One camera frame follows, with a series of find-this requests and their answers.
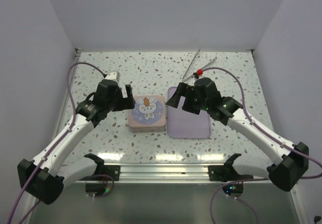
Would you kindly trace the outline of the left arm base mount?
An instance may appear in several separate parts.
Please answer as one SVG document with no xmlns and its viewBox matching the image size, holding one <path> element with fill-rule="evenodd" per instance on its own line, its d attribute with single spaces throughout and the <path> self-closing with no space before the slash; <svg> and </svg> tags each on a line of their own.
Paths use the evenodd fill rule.
<svg viewBox="0 0 322 224">
<path fill-rule="evenodd" d="M 86 193 L 93 198 L 100 198 L 112 192 L 119 177 L 119 165 L 101 165 L 97 167 L 93 175 L 84 177 L 82 180 L 86 182 Z"/>
</svg>

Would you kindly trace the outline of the lilac plastic tray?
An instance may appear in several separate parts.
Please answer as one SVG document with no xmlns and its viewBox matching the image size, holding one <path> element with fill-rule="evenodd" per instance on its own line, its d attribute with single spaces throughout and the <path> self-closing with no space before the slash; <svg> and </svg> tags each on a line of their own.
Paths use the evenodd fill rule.
<svg viewBox="0 0 322 224">
<path fill-rule="evenodd" d="M 185 98 L 177 108 L 167 106 L 167 134 L 171 138 L 206 139 L 211 135 L 210 117 L 205 111 L 199 115 L 182 110 Z"/>
</svg>

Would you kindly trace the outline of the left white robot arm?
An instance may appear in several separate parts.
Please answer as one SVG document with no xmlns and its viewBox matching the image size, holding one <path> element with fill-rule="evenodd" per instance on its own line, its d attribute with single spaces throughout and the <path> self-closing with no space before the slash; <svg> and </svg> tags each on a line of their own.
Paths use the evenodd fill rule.
<svg viewBox="0 0 322 224">
<path fill-rule="evenodd" d="M 62 193 L 65 178 L 58 175 L 62 164 L 78 143 L 90 133 L 109 112 L 133 109 L 135 100 L 130 84 L 127 96 L 113 80 L 99 82 L 95 92 L 80 102 L 63 131 L 37 156 L 23 159 L 17 166 L 22 190 L 45 204 L 52 204 Z"/>
</svg>

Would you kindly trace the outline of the metal tongs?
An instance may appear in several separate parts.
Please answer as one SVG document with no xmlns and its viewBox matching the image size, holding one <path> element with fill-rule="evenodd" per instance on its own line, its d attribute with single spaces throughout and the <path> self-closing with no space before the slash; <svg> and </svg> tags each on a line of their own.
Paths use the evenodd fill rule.
<svg viewBox="0 0 322 224">
<path fill-rule="evenodd" d="M 188 64 L 181 81 L 187 82 L 191 78 L 194 77 L 194 72 L 196 72 L 198 69 L 205 69 L 208 66 L 213 65 L 217 61 L 217 56 L 214 57 L 208 57 L 207 55 L 205 57 L 202 57 L 201 49 L 199 48 L 196 53 L 193 55 L 192 59 L 190 60 L 190 63 Z"/>
</svg>

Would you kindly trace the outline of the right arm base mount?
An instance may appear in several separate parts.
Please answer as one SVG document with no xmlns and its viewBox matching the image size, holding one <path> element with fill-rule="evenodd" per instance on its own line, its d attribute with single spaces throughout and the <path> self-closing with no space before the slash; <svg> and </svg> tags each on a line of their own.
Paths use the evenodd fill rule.
<svg viewBox="0 0 322 224">
<path fill-rule="evenodd" d="M 238 174 L 236 170 L 229 165 L 210 165 L 208 166 L 208 175 L 210 181 L 222 183 L 254 178 L 252 175 Z M 243 194 L 244 186 L 242 183 L 229 184 L 225 187 L 222 185 L 222 191 L 226 195 L 240 197 Z"/>
</svg>

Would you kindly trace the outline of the silver tin lid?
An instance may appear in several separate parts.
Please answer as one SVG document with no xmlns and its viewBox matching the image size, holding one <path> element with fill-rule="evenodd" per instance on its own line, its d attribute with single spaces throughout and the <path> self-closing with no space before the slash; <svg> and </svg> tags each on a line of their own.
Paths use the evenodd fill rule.
<svg viewBox="0 0 322 224">
<path fill-rule="evenodd" d="M 164 96 L 134 96 L 134 100 L 135 107 L 128 113 L 128 124 L 166 124 Z"/>
</svg>

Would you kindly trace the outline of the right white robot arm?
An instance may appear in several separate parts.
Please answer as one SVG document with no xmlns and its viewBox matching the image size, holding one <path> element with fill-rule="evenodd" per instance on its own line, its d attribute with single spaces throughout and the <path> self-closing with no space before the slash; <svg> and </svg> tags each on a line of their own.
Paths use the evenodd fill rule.
<svg viewBox="0 0 322 224">
<path fill-rule="evenodd" d="M 265 170 L 253 165 L 230 163 L 224 167 L 224 174 L 230 180 L 240 175 L 268 178 L 276 187 L 289 192 L 308 170 L 309 148 L 304 143 L 294 144 L 274 133 L 250 116 L 245 107 L 232 97 L 220 94 L 210 78 L 201 78 L 190 86 L 179 83 L 166 105 L 177 108 L 184 98 L 182 110 L 199 114 L 205 111 L 209 116 L 246 137 L 255 144 L 272 162 Z"/>
</svg>

